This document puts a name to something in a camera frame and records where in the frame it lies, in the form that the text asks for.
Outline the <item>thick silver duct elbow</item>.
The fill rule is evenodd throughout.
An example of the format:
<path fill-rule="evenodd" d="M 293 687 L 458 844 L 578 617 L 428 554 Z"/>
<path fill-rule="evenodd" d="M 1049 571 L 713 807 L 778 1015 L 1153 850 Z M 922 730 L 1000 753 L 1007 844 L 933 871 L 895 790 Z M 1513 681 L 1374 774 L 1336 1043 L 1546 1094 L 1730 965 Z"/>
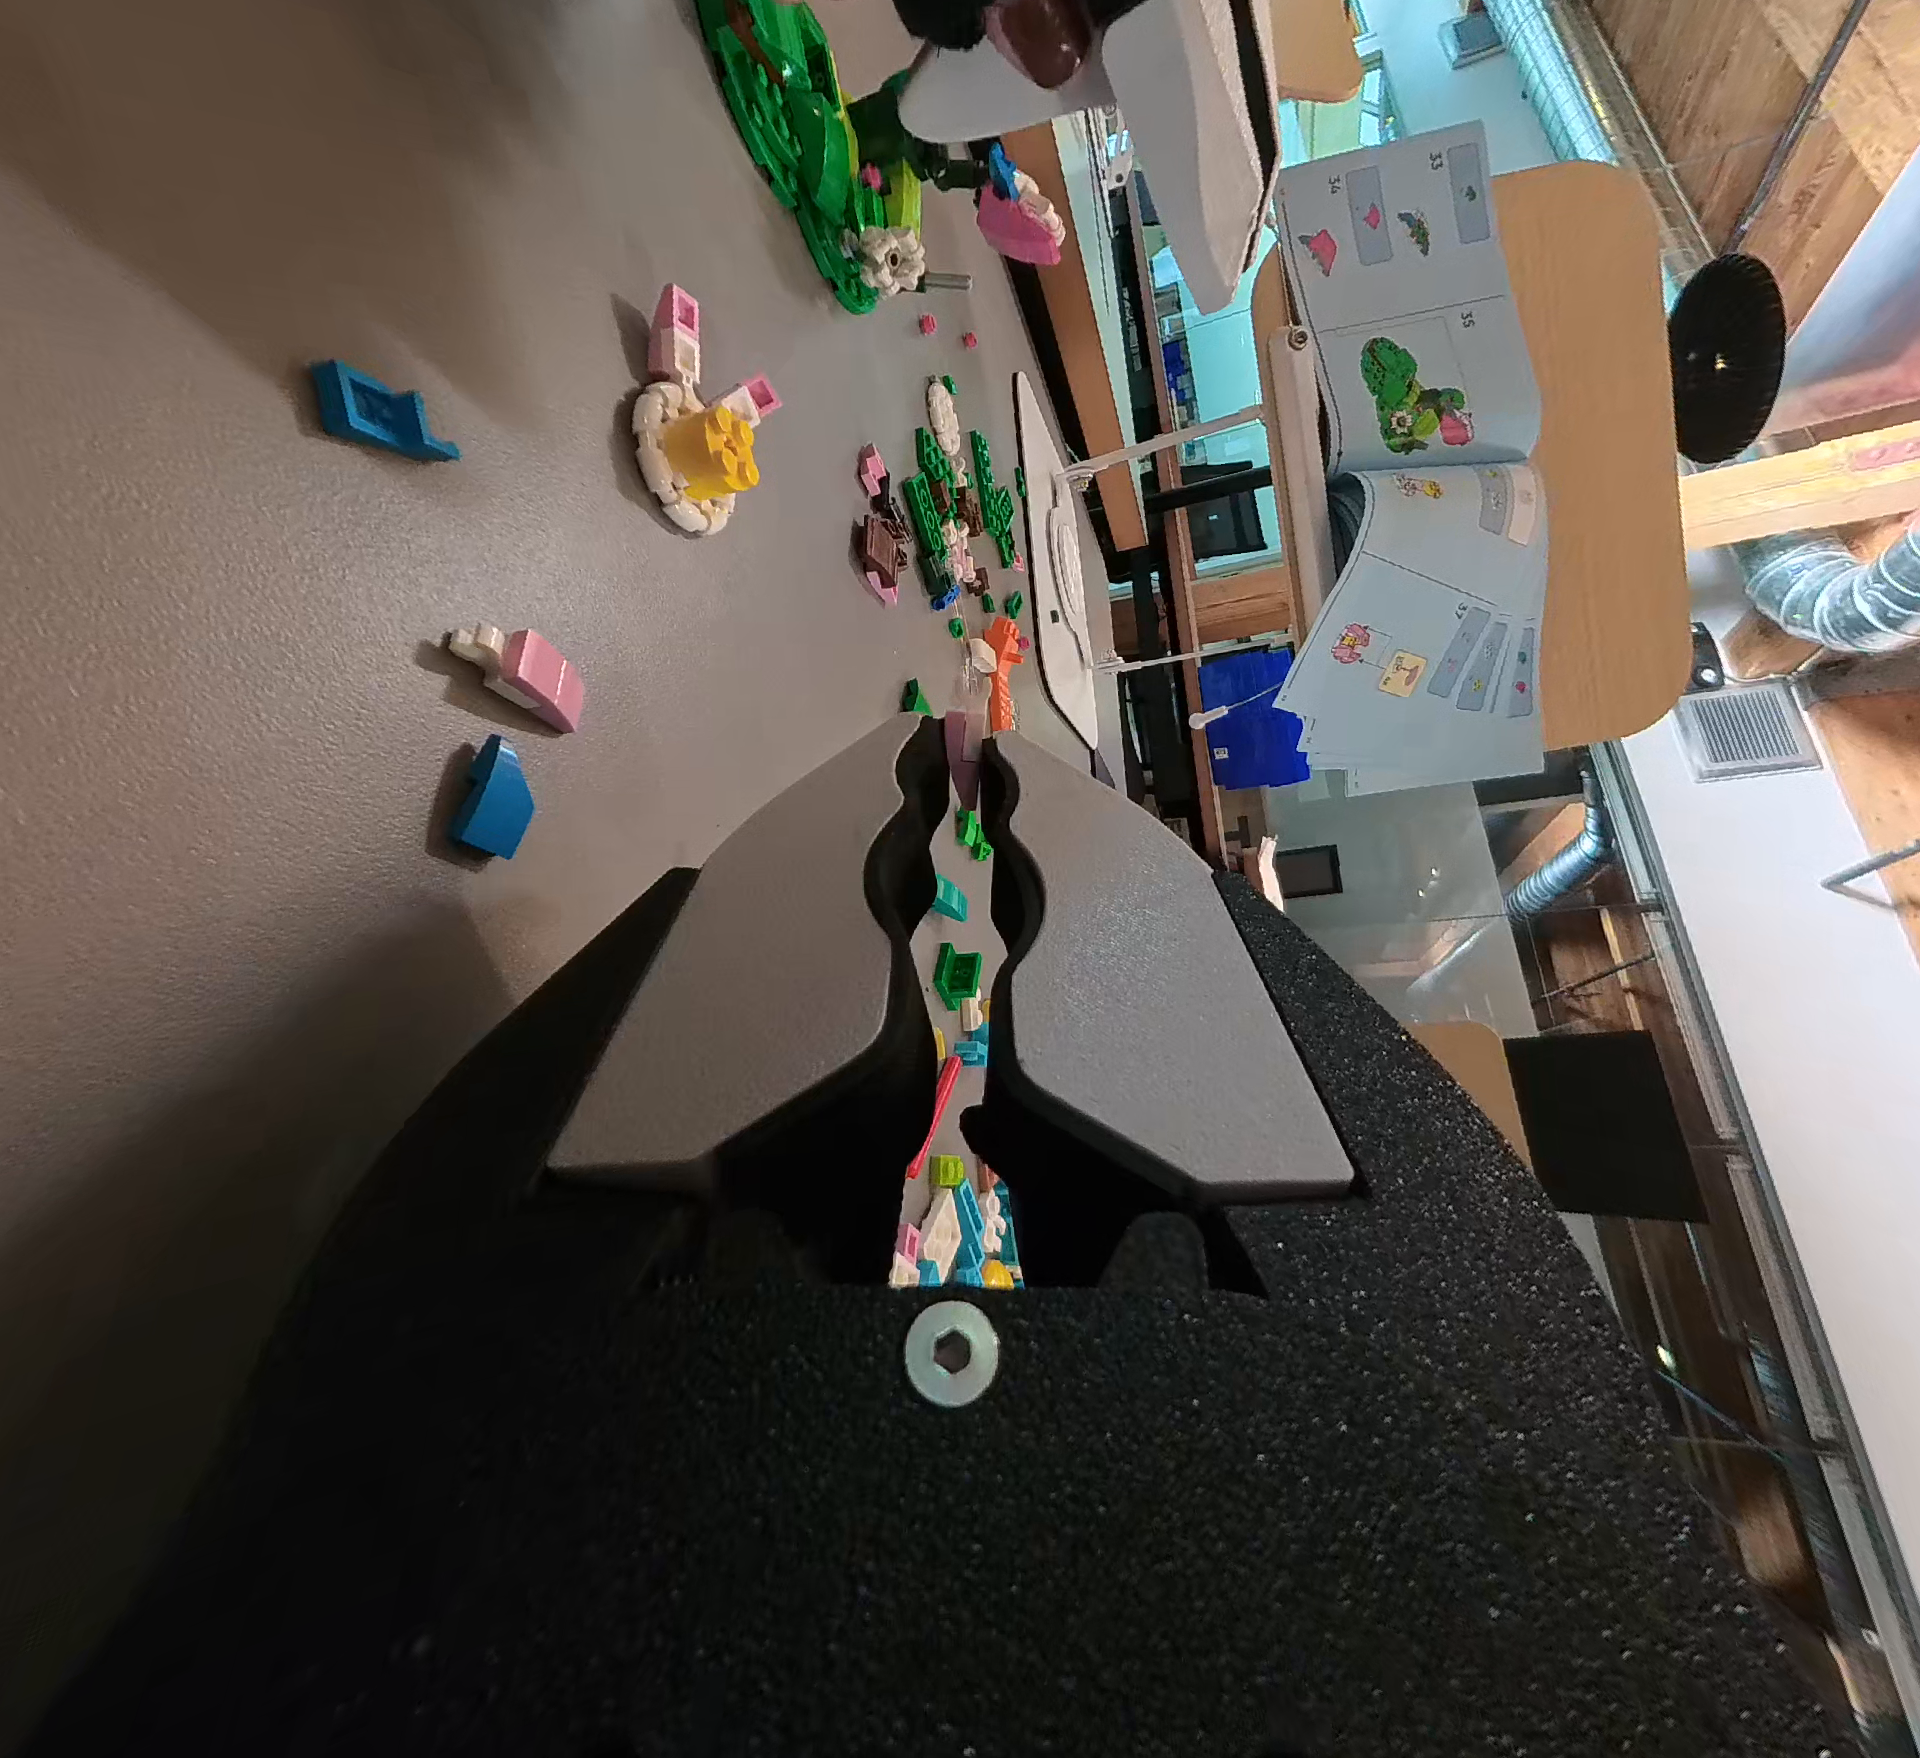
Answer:
<path fill-rule="evenodd" d="M 1775 533 L 1731 547 L 1754 610 L 1786 636 L 1841 657 L 1917 643 L 1917 523 L 1858 560 L 1830 531 Z"/>

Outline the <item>scatter of mixed small lego bricks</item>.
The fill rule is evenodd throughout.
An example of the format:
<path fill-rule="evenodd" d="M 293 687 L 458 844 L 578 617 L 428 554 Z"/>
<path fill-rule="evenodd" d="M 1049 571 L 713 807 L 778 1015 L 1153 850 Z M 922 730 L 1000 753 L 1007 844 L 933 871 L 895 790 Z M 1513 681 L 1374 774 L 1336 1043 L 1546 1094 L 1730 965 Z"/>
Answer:
<path fill-rule="evenodd" d="M 979 809 L 986 715 L 949 704 L 931 722 L 933 768 L 946 776 L 928 856 L 931 904 L 913 933 L 918 981 L 931 1031 L 931 1090 L 922 1143 L 907 1158 L 890 1282 L 898 1288 L 1024 1282 L 1012 1198 L 990 1161 L 968 1145 L 963 1118 L 987 1094 L 997 1039 L 996 862 Z"/>

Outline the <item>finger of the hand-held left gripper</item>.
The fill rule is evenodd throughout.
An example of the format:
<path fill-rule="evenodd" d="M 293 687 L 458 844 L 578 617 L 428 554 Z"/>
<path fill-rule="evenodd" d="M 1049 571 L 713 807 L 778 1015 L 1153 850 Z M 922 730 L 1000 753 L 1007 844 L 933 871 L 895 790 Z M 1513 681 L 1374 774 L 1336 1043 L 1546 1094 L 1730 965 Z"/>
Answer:
<path fill-rule="evenodd" d="M 1231 53 L 1227 54 L 1227 122 L 1237 136 L 1227 144 L 1231 212 L 1227 232 L 1243 248 L 1253 247 L 1266 222 L 1281 167 L 1277 84 L 1274 72 L 1274 26 L 1269 0 L 1225 0 Z"/>
<path fill-rule="evenodd" d="M 1257 250 L 1257 0 L 1139 0 L 1110 82 L 1193 306 L 1229 306 Z"/>

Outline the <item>blue curved lego slope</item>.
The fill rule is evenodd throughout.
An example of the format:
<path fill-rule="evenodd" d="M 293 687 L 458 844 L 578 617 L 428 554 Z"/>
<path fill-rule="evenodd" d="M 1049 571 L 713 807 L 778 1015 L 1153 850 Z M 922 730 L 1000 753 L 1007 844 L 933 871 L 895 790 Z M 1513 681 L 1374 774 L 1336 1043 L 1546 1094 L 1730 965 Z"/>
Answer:
<path fill-rule="evenodd" d="M 536 801 L 515 746 L 491 733 L 465 767 L 465 786 L 445 821 L 444 841 L 461 855 L 512 861 L 533 819 Z"/>

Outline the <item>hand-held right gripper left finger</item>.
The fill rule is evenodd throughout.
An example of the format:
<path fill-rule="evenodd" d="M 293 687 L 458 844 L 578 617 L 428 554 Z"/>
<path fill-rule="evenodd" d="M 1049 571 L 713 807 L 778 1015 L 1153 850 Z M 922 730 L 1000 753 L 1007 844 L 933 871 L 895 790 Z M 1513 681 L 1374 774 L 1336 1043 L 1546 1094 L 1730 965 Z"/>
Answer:
<path fill-rule="evenodd" d="M 725 1148 L 922 1052 L 913 933 L 935 874 L 944 735 L 894 715 L 704 862 L 546 1158 L 584 1180 L 718 1180 Z"/>

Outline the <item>white book stand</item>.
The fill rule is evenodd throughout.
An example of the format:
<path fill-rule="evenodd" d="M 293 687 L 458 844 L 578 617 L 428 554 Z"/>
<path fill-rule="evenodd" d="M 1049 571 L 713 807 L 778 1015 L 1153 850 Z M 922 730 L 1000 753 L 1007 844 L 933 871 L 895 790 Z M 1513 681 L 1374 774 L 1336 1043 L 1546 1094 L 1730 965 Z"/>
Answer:
<path fill-rule="evenodd" d="M 1100 652 L 1094 645 L 1088 581 L 1080 548 L 1081 478 L 1120 476 L 1139 458 L 1172 450 L 1183 435 L 1161 432 L 1120 450 L 1070 463 L 1053 438 L 1043 400 L 1025 374 L 1012 379 L 1018 466 L 1024 474 L 1025 578 L 1032 601 L 1032 636 L 1048 700 L 1088 753 L 1100 749 L 1094 681 Z M 1288 632 L 1295 617 L 1295 587 L 1283 560 L 1262 571 L 1210 578 L 1222 594 L 1202 599 L 1202 627 L 1214 643 Z"/>

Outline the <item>black round disc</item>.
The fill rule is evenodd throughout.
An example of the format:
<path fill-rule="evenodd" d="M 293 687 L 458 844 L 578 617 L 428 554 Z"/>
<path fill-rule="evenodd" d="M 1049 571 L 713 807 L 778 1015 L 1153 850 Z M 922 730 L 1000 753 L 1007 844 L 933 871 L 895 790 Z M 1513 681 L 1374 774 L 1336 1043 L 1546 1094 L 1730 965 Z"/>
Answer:
<path fill-rule="evenodd" d="M 1761 259 L 1730 250 L 1701 264 L 1666 320 L 1673 436 L 1693 466 L 1744 454 L 1777 400 L 1787 324 Z"/>

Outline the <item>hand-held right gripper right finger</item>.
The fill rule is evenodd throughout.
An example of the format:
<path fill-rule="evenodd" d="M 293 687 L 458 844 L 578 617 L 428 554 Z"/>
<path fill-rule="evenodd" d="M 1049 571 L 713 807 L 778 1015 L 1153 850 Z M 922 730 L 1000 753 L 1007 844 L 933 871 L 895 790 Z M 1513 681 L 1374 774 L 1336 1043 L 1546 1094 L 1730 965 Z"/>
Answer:
<path fill-rule="evenodd" d="M 1025 1194 L 1102 1171 L 1172 1205 L 1346 1197 L 1353 1165 L 1206 858 L 1015 733 L 979 765 L 1003 956 L 971 1148 Z"/>

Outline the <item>green lego garden build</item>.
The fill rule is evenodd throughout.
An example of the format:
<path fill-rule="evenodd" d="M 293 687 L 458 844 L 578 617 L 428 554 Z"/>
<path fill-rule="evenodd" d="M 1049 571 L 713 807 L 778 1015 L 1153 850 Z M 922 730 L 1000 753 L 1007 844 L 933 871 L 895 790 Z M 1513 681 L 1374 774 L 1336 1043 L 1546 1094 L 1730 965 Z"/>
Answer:
<path fill-rule="evenodd" d="M 912 136 L 899 119 L 906 74 L 850 97 L 813 11 L 786 0 L 691 0 L 731 126 L 839 306 L 872 312 L 851 237 L 910 226 L 923 245 L 923 195 L 977 186 L 969 158 Z"/>

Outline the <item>thin silver duct pipe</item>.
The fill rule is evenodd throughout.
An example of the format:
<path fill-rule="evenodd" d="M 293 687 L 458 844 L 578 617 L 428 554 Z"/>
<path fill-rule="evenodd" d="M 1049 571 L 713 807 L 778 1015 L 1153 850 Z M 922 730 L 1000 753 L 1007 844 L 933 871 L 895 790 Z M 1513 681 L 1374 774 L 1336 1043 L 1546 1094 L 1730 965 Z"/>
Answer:
<path fill-rule="evenodd" d="M 1616 856 L 1616 837 L 1593 765 L 1580 773 L 1582 814 L 1576 835 L 1538 868 L 1501 893 L 1512 925 L 1538 920 L 1547 909 L 1596 881 Z"/>

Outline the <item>blue lego plate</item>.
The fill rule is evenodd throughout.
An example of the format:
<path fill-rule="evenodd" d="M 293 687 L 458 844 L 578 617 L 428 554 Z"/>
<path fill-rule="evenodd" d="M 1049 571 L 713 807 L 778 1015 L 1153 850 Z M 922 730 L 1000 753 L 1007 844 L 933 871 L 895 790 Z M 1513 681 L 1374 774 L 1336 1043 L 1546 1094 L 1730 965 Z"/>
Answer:
<path fill-rule="evenodd" d="M 337 359 L 314 360 L 306 372 L 318 423 L 329 438 L 416 465 L 461 460 L 460 447 L 430 425 L 418 390 L 398 390 Z"/>

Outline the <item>lego instruction booklet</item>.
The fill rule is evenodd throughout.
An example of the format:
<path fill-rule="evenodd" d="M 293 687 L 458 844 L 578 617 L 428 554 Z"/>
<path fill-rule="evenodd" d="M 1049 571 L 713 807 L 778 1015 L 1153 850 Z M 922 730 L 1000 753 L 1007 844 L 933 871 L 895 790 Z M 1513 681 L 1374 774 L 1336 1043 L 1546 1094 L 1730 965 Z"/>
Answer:
<path fill-rule="evenodd" d="M 1353 796 L 1544 768 L 1542 400 L 1483 131 L 1277 174 L 1325 425 L 1332 582 L 1275 709 Z"/>

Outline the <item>orange lego piece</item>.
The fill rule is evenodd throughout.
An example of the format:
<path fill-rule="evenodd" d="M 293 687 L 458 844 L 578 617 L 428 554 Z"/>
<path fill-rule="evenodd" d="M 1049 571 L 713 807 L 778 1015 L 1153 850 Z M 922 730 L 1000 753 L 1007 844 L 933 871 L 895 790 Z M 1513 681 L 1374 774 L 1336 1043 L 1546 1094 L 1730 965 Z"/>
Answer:
<path fill-rule="evenodd" d="M 1021 665 L 1028 643 L 1014 619 L 994 615 L 982 634 L 968 640 L 968 663 L 986 687 L 986 735 L 990 739 L 1014 733 L 1018 710 L 1012 675 Z"/>

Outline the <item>pink and white lego piece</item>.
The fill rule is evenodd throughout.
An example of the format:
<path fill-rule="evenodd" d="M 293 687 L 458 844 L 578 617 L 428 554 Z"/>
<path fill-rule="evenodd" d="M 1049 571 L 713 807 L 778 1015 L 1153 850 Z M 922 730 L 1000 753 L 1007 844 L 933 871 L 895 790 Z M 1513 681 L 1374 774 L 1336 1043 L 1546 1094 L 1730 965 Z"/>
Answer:
<path fill-rule="evenodd" d="M 448 657 L 470 666 L 491 696 L 532 715 L 556 735 L 574 737 L 580 730 L 580 671 L 537 631 L 506 631 L 477 623 L 449 631 L 442 646 Z"/>

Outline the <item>black monitor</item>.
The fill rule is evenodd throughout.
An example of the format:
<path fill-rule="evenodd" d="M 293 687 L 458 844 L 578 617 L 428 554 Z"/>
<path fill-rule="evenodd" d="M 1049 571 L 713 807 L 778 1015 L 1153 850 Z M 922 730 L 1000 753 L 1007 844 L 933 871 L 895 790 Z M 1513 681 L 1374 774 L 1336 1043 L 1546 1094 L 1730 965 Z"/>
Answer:
<path fill-rule="evenodd" d="M 1198 503 L 1181 509 L 1198 565 L 1267 548 L 1262 521 L 1262 497 L 1272 488 L 1267 466 L 1190 468 L 1181 474 L 1181 488 L 1198 495 Z"/>

